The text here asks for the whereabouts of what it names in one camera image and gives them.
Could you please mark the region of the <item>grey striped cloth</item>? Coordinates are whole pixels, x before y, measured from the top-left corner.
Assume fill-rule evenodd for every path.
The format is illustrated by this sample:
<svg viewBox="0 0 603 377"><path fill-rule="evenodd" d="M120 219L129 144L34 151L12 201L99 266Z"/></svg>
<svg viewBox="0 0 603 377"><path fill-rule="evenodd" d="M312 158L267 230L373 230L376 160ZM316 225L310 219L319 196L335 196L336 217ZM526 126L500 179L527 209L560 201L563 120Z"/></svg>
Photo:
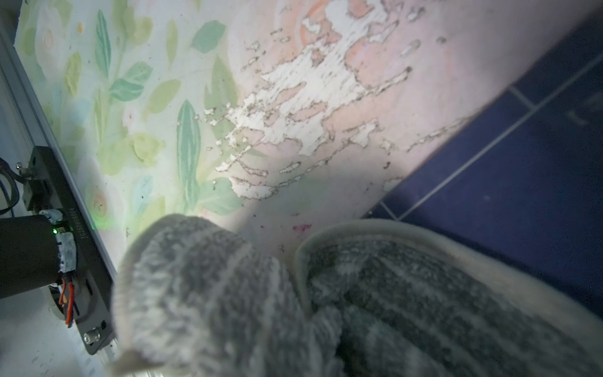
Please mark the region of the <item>grey striped cloth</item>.
<svg viewBox="0 0 603 377"><path fill-rule="evenodd" d="M125 253L114 376L600 376L602 321L549 284L428 229L364 219L289 269L205 218Z"/></svg>

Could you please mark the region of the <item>blue book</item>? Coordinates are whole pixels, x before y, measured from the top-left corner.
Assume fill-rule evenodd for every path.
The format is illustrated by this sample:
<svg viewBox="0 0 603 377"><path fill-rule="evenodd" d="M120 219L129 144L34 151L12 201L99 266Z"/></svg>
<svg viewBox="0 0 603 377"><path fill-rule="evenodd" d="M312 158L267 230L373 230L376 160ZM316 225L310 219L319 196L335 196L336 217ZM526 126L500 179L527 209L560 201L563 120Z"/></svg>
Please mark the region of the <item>blue book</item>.
<svg viewBox="0 0 603 377"><path fill-rule="evenodd" d="M431 229L601 314L601 11L367 216Z"/></svg>

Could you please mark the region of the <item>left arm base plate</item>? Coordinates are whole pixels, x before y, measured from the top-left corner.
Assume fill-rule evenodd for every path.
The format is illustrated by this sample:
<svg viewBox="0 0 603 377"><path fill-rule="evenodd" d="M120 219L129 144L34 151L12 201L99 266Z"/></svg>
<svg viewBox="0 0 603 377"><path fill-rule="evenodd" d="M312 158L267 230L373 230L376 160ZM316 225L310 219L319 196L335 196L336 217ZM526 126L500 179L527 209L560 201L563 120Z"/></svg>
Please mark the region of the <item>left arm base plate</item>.
<svg viewBox="0 0 603 377"><path fill-rule="evenodd" d="M25 168L23 203L36 215L45 215L59 243L60 274L73 287L72 324L85 350L95 355L114 339L110 305L112 278L86 223L68 177L50 147L36 146Z"/></svg>

